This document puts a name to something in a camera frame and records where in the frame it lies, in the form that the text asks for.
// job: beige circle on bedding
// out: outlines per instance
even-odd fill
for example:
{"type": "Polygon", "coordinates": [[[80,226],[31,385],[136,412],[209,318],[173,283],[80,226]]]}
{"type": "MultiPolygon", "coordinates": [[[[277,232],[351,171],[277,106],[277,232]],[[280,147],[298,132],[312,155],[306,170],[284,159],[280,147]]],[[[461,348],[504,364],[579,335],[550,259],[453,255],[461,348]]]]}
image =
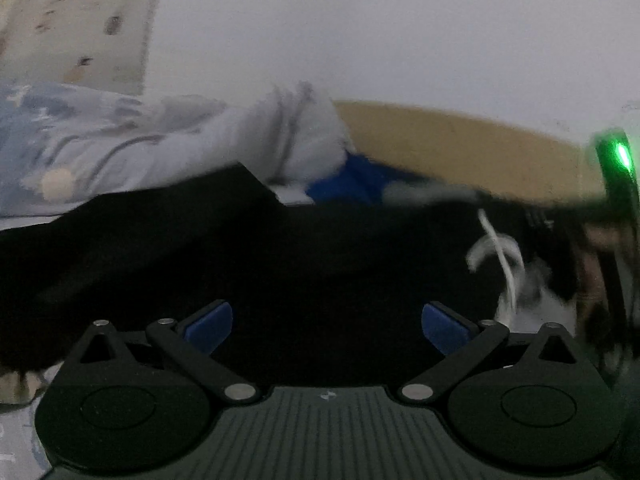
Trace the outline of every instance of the beige circle on bedding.
{"type": "Polygon", "coordinates": [[[47,171],[40,181],[42,196],[47,202],[65,202],[74,194],[75,178],[67,168],[47,171]]]}

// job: white cord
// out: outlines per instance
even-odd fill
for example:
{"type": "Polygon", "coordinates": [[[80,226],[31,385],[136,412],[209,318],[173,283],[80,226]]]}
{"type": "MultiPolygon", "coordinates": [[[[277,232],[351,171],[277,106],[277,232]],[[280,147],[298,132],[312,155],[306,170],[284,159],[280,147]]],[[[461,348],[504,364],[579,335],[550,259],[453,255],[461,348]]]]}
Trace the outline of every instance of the white cord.
{"type": "Polygon", "coordinates": [[[511,267],[507,261],[507,258],[504,256],[504,250],[502,250],[502,245],[500,243],[500,240],[498,239],[498,235],[495,232],[494,226],[491,225],[491,222],[489,222],[489,219],[486,217],[486,212],[484,211],[484,209],[478,210],[478,219],[480,220],[484,231],[494,242],[495,252],[498,254],[498,260],[500,260],[502,272],[504,272],[504,277],[507,280],[507,294],[509,297],[510,308],[508,317],[509,319],[511,319],[511,316],[516,311],[516,284],[513,277],[513,272],[511,271],[511,267]]]}

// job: green light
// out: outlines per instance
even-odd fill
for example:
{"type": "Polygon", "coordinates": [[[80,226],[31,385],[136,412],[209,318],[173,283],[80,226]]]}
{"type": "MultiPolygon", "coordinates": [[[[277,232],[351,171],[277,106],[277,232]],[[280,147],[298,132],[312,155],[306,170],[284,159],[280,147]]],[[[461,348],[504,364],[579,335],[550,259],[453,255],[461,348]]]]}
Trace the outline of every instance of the green light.
{"type": "Polygon", "coordinates": [[[631,157],[629,155],[627,147],[624,144],[618,144],[616,152],[618,154],[618,160],[620,161],[620,163],[625,167],[627,171],[631,171],[631,157]]]}

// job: white wall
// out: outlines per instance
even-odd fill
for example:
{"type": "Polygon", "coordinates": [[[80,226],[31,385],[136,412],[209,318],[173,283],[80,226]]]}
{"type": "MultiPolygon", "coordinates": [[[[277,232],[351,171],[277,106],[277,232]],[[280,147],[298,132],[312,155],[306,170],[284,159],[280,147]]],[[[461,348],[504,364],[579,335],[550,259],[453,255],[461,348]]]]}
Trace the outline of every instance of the white wall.
{"type": "Polygon", "coordinates": [[[160,0],[147,85],[485,116],[583,142],[640,108],[640,0],[160,0]]]}

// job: blue gripper pad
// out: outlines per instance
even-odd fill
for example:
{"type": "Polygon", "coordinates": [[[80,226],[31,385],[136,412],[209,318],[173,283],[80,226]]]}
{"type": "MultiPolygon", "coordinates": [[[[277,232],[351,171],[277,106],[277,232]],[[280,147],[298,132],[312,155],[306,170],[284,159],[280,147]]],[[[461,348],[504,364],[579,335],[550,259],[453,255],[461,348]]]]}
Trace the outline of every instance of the blue gripper pad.
{"type": "Polygon", "coordinates": [[[422,333],[446,356],[462,348],[474,337],[471,330],[431,303],[422,309],[422,333]]]}
{"type": "Polygon", "coordinates": [[[183,339],[209,355],[231,334],[233,321],[231,305],[222,303],[187,326],[183,339]]]}

